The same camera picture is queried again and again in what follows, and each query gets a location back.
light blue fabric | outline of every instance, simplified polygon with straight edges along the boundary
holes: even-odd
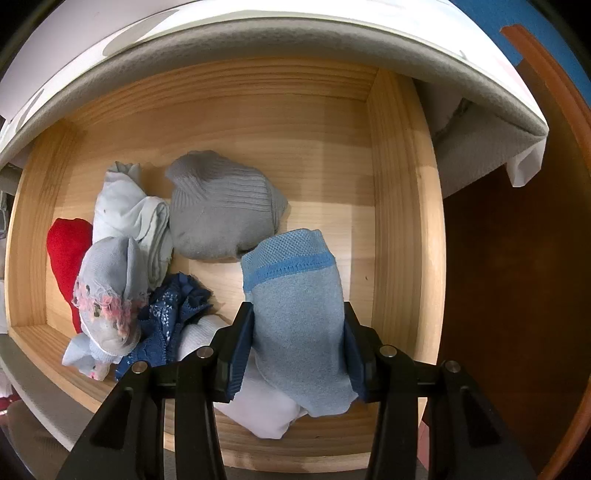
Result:
[[[343,290],[322,233],[300,229],[273,236],[241,264],[263,378],[312,417],[346,412],[357,395],[343,354]]]

blue surface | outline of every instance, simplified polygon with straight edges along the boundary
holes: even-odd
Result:
[[[579,61],[552,24],[526,0],[450,1],[484,30],[514,66],[523,57],[501,33],[501,28],[514,24],[523,25],[556,59],[587,105],[591,105],[591,81]]]

blue stripe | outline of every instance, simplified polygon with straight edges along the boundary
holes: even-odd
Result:
[[[300,272],[320,270],[321,268],[336,265],[335,258],[330,252],[321,254],[304,255],[283,260],[271,265],[264,265],[244,277],[244,292],[251,291],[259,283],[272,278],[284,277]]]

